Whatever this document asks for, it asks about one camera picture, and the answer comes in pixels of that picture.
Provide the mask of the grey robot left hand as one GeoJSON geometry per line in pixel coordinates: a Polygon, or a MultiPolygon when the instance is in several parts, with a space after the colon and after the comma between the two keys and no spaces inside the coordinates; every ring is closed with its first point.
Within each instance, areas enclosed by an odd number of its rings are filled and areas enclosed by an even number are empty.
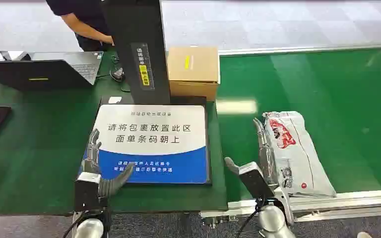
{"type": "Polygon", "coordinates": [[[102,177],[99,164],[99,130],[90,133],[78,176],[74,182],[74,210],[101,210],[107,206],[107,199],[115,195],[127,182],[134,171],[135,163],[128,162],[124,171],[116,178],[102,177]]]}

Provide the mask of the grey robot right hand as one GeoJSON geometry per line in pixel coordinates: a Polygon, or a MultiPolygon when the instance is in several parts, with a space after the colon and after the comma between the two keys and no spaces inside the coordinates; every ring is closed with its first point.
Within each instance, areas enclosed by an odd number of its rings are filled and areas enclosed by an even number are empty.
{"type": "Polygon", "coordinates": [[[266,130],[258,118],[253,119],[258,140],[258,162],[237,166],[230,157],[224,161],[228,169],[236,174],[253,198],[272,198],[279,187],[274,152],[266,130]]]}

